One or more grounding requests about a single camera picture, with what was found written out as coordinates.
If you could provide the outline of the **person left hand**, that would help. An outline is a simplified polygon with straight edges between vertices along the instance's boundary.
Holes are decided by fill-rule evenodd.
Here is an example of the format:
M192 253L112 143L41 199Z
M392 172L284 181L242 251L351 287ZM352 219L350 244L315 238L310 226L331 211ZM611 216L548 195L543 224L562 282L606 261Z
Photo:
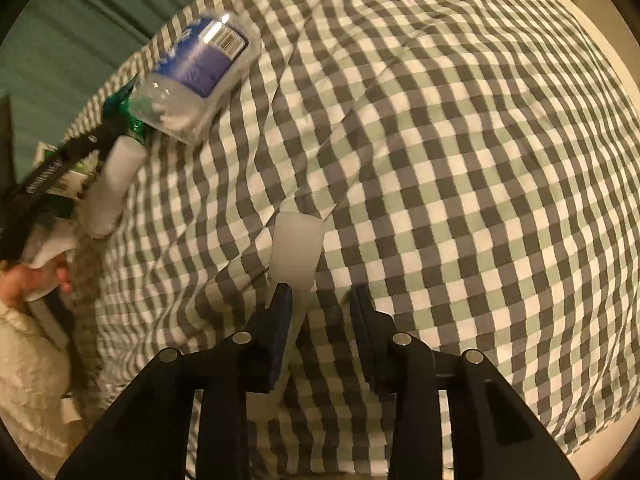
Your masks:
M62 288L63 292L70 292L70 268L66 257L58 255L55 259L55 284ZM1 302L9 308L22 310L24 299L35 289L40 289L44 277L40 269L32 269L23 263L11 266L1 271Z

